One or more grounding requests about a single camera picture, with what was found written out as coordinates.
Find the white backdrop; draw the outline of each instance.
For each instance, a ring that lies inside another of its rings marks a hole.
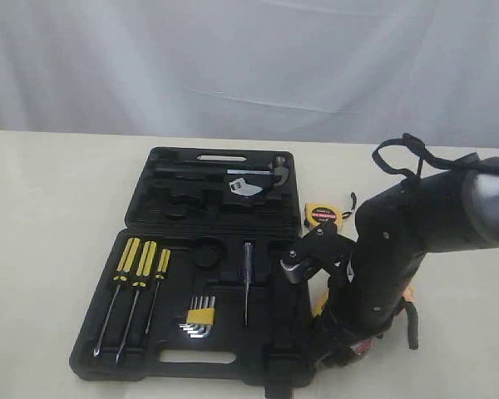
[[[0,0],[0,128],[499,146],[499,0]]]

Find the white table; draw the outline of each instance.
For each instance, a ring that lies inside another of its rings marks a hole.
[[[84,382],[68,366],[136,180],[157,145],[291,151],[300,204],[345,208],[351,190],[362,201],[398,182],[371,161],[374,145],[0,131],[0,398],[263,397],[261,387],[235,381]],[[432,150],[450,158],[469,152]],[[413,165],[404,151],[390,152],[393,164]],[[344,233],[355,238],[352,220]],[[320,372],[295,397],[499,398],[499,249],[428,255],[414,284],[418,351],[408,349],[400,316],[368,357]],[[324,273],[311,280],[313,299],[324,285]]]

